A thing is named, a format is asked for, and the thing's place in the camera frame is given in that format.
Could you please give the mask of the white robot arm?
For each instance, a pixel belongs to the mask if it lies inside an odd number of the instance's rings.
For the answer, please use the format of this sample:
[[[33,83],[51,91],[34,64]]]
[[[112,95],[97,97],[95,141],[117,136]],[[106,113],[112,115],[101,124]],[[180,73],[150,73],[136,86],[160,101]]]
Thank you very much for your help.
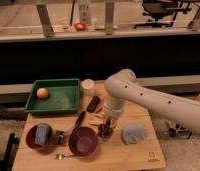
[[[140,86],[135,73],[123,69],[105,81],[104,113],[118,119],[126,101],[134,102],[200,136],[200,102]]]

